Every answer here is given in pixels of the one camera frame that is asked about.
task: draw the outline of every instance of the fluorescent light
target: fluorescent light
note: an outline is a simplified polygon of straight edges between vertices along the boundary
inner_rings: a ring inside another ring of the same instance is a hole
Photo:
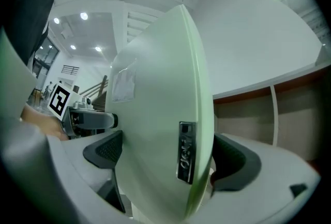
[[[81,18],[82,18],[83,20],[87,20],[87,19],[88,19],[88,15],[87,15],[87,13],[86,13],[86,12],[82,12],[82,13],[81,13]]]

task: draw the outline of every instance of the railing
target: railing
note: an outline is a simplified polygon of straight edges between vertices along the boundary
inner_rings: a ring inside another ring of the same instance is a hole
[[[77,75],[78,70],[79,70],[79,67],[72,67],[72,66],[64,65],[61,73]]]
[[[107,76],[105,75],[103,77],[102,82],[92,86],[91,88],[88,88],[87,90],[80,93],[80,95],[84,97],[93,97],[94,95],[98,94],[97,97],[100,97],[103,93],[103,90],[108,87],[108,80]]]

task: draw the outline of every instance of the curved white panel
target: curved white panel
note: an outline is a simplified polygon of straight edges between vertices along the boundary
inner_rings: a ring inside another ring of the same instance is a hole
[[[214,98],[314,66],[322,46],[309,26],[278,0],[202,0],[192,16]]]
[[[157,224],[180,223],[193,214],[208,180],[214,119],[202,42],[184,5],[158,19],[117,55],[106,112],[118,116],[123,131],[116,175],[128,199]],[[195,128],[181,130],[195,136],[180,138],[180,122],[195,123]],[[195,154],[190,159],[195,164],[183,163],[194,169],[191,183],[180,177],[182,168],[188,168],[181,164],[187,156],[182,150],[190,157]]]

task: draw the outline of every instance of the white wall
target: white wall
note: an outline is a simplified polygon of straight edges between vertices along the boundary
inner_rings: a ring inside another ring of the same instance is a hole
[[[86,61],[80,59],[72,59],[71,65],[80,68],[76,80],[74,81],[74,85],[79,87],[79,92],[83,92],[84,90],[100,83],[103,76],[108,76],[110,73],[110,66],[90,65]]]
[[[62,75],[61,71],[63,69],[63,65],[66,65],[66,62],[68,61],[68,59],[69,59],[69,57],[65,53],[59,52],[59,54],[56,56],[56,58],[52,64],[50,70],[48,71],[46,81],[43,85],[42,90],[44,90],[50,82],[53,82],[53,84],[58,82],[58,78]]]
[[[69,89],[73,89],[73,81],[69,79],[59,78],[58,81],[62,81],[62,84]]]
[[[61,73],[63,66],[79,67],[77,75],[69,75]],[[110,66],[102,62],[90,61],[76,57],[68,57],[65,53],[60,52],[47,75],[43,89],[51,82],[57,83],[61,79],[72,81],[73,85],[78,86],[79,92],[98,84],[102,81],[104,75],[109,75]]]
[[[278,0],[202,0],[192,17],[204,44],[214,98],[314,67],[322,45]]]

